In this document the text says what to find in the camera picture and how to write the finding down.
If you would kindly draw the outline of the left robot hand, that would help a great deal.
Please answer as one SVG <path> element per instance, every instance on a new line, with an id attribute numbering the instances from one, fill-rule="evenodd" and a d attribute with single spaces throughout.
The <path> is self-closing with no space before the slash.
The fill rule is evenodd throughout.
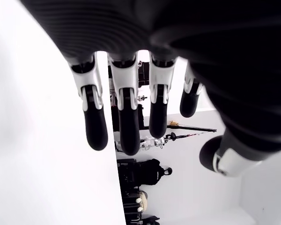
<path id="1" fill-rule="evenodd" d="M 200 152 L 238 176 L 281 151 L 281 0 L 25 0 L 71 64 L 96 51 L 188 60 L 226 126 Z"/>

